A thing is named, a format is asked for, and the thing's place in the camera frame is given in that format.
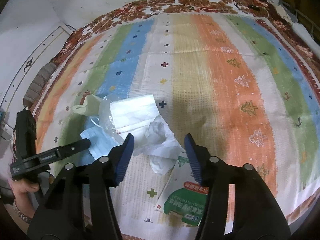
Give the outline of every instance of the bed sheet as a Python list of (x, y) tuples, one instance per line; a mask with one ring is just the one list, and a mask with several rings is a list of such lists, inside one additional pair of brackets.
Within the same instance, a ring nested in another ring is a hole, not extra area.
[[(87, 118), (71, 107), (86, 95), (152, 93), (182, 146), (191, 133), (226, 163), (251, 163), (288, 223), (320, 193), (319, 59), (266, 0), (133, 2), (74, 32), (52, 61), (33, 106), (37, 152), (79, 139)], [(124, 238), (194, 238), (197, 228), (154, 211), (148, 191), (159, 196), (168, 177), (147, 156), (131, 158), (112, 191)], [(230, 205), (226, 232), (232, 214)]]

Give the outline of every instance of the human hand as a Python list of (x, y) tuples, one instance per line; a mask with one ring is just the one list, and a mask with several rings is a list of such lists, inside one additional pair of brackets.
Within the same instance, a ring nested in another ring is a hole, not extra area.
[(37, 192), (39, 190), (39, 184), (32, 183), (28, 179), (21, 179), (17, 181), (8, 180), (12, 192), (15, 196), (16, 206), (19, 211), (29, 218), (33, 218), (35, 209), (29, 199), (28, 192)]

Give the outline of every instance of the white face mask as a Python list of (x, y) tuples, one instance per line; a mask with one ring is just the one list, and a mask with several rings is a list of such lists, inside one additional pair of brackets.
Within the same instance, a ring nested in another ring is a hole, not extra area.
[(89, 147), (89, 151), (93, 158), (97, 160), (101, 156), (108, 156), (112, 147), (118, 146), (119, 144), (105, 133), (99, 125), (98, 117), (90, 116), (90, 120), (95, 126), (84, 130), (80, 136), (82, 139), (88, 138), (90, 140), (91, 146)]

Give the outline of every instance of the silver bracelet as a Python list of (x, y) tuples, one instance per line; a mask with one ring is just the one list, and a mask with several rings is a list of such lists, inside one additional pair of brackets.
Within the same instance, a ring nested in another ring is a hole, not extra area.
[(25, 216), (24, 214), (22, 214), (20, 212), (20, 210), (17, 208), (17, 205), (16, 205), (16, 200), (14, 200), (13, 204), (12, 204), (12, 207), (13, 207), (13, 210), (18, 214), (18, 216), (23, 220), (25, 221), (26, 223), (30, 224), (31, 223), (31, 218)]

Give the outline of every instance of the mask ear loop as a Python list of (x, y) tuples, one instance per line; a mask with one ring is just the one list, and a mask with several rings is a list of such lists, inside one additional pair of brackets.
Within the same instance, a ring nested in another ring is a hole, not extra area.
[(94, 124), (94, 125), (96, 125), (96, 126), (98, 126), (98, 127), (100, 127), (100, 128), (102, 128), (100, 125), (98, 125), (94, 120), (92, 120), (92, 118), (96, 118), (97, 120), (98, 120), (98, 122), (100, 122), (100, 119), (98, 118), (98, 117), (96, 117), (96, 116), (90, 116), (90, 120), (91, 120), (91, 122)]

